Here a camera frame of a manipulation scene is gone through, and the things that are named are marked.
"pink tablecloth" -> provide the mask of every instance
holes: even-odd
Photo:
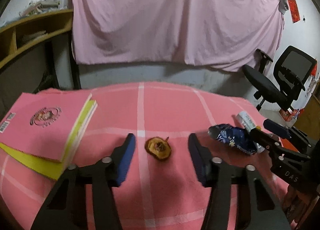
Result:
[[[287,184],[270,172],[267,152],[247,156],[207,136],[211,125],[235,125],[233,116],[242,110],[262,126],[264,118],[247,100],[168,83],[111,85],[91,92],[98,108],[74,163],[93,164],[110,155],[128,133],[137,137],[127,179],[120,188],[114,188],[124,229],[201,228],[210,189],[196,179],[187,146],[191,132],[198,134],[214,156],[238,166],[256,166],[279,199],[283,198]],[[157,161],[144,149],[145,141],[155,136],[169,137],[172,156],[165,162]],[[24,167],[2,150],[0,166],[0,193],[22,227],[29,230],[54,181]],[[89,229],[94,229],[91,200],[88,187],[87,218]],[[232,189],[228,229],[234,229],[235,209],[236,187]]]

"screw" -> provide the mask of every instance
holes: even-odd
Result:
[[[69,170],[73,170],[73,169],[75,169],[76,167],[77,167],[76,164],[70,164],[70,165],[68,166],[68,169],[69,169]]]
[[[110,157],[104,157],[104,158],[102,159],[102,162],[103,162],[103,163],[110,163],[110,162],[112,162],[112,159],[111,159]]]
[[[256,167],[254,165],[247,165],[245,166],[245,168],[249,171],[255,171],[256,170]]]
[[[214,157],[214,158],[212,158],[212,162],[220,164],[220,163],[222,163],[222,159],[220,159],[219,157]]]

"pink curtain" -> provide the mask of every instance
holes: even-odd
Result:
[[[77,63],[172,61],[236,72],[273,57],[280,0],[73,0]]]

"mesh backrest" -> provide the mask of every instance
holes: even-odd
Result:
[[[281,73],[283,67],[290,69],[295,75],[297,75],[304,84],[308,79],[313,67],[316,64],[316,60],[306,54],[305,52],[289,46],[282,53],[279,60],[275,64],[273,75],[280,85],[280,90],[285,92],[286,95],[290,95],[293,99],[297,99],[300,90],[297,90],[291,81],[288,81]]]

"poster on wall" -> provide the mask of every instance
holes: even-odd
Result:
[[[296,0],[288,0],[288,4],[291,11],[292,22],[296,23],[300,20],[297,2]]]

